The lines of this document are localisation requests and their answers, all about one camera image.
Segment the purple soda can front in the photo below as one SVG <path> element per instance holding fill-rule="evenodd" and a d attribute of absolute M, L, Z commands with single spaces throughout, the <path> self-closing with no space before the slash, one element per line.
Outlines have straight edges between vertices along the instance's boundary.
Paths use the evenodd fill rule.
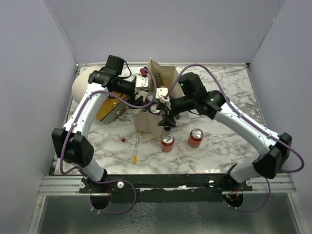
<path fill-rule="evenodd" d="M 153 104 L 149 107 L 149 112 L 154 115 L 160 116 L 162 114 L 161 110 L 157 109 L 157 104 Z"/>

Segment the purple soda can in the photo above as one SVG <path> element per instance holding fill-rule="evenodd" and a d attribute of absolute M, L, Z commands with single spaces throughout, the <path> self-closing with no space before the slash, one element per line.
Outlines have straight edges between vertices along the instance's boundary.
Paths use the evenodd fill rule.
<path fill-rule="evenodd" d="M 161 110 L 157 109 L 157 104 L 153 104 L 149 107 L 149 112 L 154 115 L 160 116 L 162 114 Z"/>
<path fill-rule="evenodd" d="M 146 95 L 146 101 L 147 101 L 147 102 L 150 102 L 150 101 L 155 102 L 154 94 L 153 94 L 153 93 L 148 93 L 148 94 Z"/>

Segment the clear glass bottle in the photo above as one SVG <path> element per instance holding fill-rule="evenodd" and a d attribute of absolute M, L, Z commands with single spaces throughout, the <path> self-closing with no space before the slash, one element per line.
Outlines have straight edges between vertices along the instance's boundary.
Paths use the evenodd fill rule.
<path fill-rule="evenodd" d="M 162 77 L 161 77 L 160 73 L 156 73 L 155 74 L 155 80 L 156 80 L 157 88 L 163 86 L 163 80 L 162 80 Z"/>

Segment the cream canvas tote bag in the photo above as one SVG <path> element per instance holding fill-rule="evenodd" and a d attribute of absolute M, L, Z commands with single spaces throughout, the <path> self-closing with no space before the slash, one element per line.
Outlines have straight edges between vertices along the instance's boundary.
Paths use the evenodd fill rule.
<path fill-rule="evenodd" d="M 175 65 L 160 64 L 151 59 L 147 64 L 147 69 L 153 75 L 160 73 L 163 86 L 170 89 L 178 77 L 178 71 Z M 162 120 L 161 116 L 151 114 L 150 112 L 144 113 L 143 109 L 132 109 L 132 120 L 135 126 L 135 131 L 140 136 L 160 139 L 164 133 L 164 127 L 157 124 Z"/>

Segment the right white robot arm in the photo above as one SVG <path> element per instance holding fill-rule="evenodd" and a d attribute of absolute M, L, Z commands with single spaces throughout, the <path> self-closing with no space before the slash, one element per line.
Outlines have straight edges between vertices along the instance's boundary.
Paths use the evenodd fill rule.
<path fill-rule="evenodd" d="M 233 165 L 224 175 L 224 185 L 234 191 L 241 183 L 262 176 L 275 178 L 286 159 L 289 157 L 292 137 L 278 134 L 265 128 L 239 110 L 232 102 L 226 102 L 220 91 L 207 91 L 200 77 L 195 73 L 186 73 L 178 79 L 183 96 L 162 97 L 157 109 L 162 111 L 159 126 L 175 127 L 176 119 L 183 112 L 197 110 L 200 115 L 209 117 L 228 128 L 249 142 L 259 153 L 253 162 Z"/>

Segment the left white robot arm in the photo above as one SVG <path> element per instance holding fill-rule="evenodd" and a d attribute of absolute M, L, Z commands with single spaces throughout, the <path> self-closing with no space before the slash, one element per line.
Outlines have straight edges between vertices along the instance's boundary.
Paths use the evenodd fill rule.
<path fill-rule="evenodd" d="M 149 89 L 150 82 L 155 82 L 152 74 L 147 77 L 139 75 L 133 81 L 122 78 L 125 63 L 122 58 L 110 55 L 104 67 L 91 72 L 74 114 L 62 128 L 55 128 L 52 132 L 61 174 L 77 169 L 91 180 L 91 187 L 99 193 L 107 188 L 107 172 L 93 158 L 94 148 L 87 139 L 97 112 L 109 97 L 124 102 L 117 93 L 134 97 L 140 90 Z"/>

